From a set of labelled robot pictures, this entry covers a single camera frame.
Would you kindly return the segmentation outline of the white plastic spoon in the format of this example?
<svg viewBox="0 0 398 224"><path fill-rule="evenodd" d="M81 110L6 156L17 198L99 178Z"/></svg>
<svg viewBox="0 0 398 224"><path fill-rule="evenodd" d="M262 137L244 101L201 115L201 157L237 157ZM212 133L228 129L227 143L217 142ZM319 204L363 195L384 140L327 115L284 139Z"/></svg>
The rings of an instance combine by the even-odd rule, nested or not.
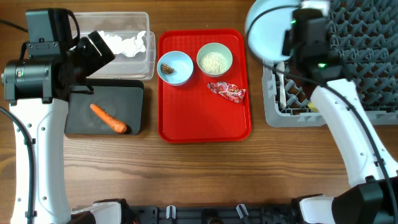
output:
<svg viewBox="0 0 398 224"><path fill-rule="evenodd" d="M285 96L285 84L284 84L284 72L285 65L284 62L279 62L276 66L278 70L277 76L279 77L279 104L281 109L285 109L287 106L286 96Z"/></svg>

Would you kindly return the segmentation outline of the light blue plate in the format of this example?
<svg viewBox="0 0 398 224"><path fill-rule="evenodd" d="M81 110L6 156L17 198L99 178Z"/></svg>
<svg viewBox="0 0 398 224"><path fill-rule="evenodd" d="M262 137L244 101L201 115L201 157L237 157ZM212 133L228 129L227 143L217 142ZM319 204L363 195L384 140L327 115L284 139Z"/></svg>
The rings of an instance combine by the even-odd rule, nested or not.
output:
<svg viewBox="0 0 398 224"><path fill-rule="evenodd" d="M280 62L289 59L282 54L285 32L291 29L292 13L299 0L257 0L245 22L245 34L252 53L261 60Z"/></svg>

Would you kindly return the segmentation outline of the white tissue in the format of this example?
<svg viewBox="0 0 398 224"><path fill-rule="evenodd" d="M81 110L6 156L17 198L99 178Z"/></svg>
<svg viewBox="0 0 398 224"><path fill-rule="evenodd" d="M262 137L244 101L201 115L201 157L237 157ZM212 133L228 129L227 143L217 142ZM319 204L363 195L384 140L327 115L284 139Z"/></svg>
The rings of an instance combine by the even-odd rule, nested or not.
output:
<svg viewBox="0 0 398 224"><path fill-rule="evenodd" d="M143 40L146 31L141 31L129 39L123 39L118 35L105 34L104 31L98 33L115 55L123 54L126 57L135 57L138 53L147 51Z"/></svg>

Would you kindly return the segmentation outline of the red snack wrapper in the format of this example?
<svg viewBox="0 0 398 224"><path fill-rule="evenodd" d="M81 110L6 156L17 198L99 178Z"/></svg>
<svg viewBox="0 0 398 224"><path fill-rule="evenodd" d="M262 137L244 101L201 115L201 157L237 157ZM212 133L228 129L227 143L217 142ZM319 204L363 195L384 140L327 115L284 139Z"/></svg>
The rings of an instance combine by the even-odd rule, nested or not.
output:
<svg viewBox="0 0 398 224"><path fill-rule="evenodd" d="M246 96L246 89L240 89L235 84L227 82L209 82L207 87L214 93L235 102L241 103Z"/></svg>

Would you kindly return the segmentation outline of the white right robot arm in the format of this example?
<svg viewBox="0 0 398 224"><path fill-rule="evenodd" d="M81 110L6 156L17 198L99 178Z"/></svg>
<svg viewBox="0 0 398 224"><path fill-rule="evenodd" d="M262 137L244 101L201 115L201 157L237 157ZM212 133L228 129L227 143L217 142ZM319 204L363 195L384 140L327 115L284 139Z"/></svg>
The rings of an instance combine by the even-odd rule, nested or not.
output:
<svg viewBox="0 0 398 224"><path fill-rule="evenodd" d="M340 150L350 189L336 197L316 195L298 202L304 223L397 223L397 162L389 154L360 103L343 60L329 55L328 1L301 1L292 13L284 52Z"/></svg>

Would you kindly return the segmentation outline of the yellow plastic cup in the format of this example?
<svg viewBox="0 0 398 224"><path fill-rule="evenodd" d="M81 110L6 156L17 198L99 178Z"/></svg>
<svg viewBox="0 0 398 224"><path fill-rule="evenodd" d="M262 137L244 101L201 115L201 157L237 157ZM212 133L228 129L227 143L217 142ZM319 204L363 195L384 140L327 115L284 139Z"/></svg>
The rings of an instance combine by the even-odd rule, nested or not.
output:
<svg viewBox="0 0 398 224"><path fill-rule="evenodd" d="M318 112L318 109L315 107L315 105L310 101L307 106L314 112Z"/></svg>

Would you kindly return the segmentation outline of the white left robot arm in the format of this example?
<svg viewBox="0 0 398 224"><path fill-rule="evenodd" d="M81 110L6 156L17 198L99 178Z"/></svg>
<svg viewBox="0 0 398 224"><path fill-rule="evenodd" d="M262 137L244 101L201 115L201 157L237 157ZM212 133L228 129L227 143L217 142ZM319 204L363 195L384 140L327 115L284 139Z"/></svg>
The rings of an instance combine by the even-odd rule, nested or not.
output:
<svg viewBox="0 0 398 224"><path fill-rule="evenodd" d="M99 33L80 35L68 9L28 10L29 40L7 63L1 82L16 137L16 199L12 223L134 223L124 199L72 212L68 203L63 136L74 85L114 60Z"/></svg>

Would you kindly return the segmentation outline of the orange carrot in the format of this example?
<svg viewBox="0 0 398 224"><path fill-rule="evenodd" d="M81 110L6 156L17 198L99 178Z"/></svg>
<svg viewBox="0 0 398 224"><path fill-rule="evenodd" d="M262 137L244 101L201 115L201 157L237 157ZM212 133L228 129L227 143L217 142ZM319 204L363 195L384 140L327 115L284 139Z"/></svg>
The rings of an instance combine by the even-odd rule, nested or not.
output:
<svg viewBox="0 0 398 224"><path fill-rule="evenodd" d="M115 133L124 134L127 131L127 124L114 118L96 104L91 104L90 109L99 117L105 124L107 124Z"/></svg>

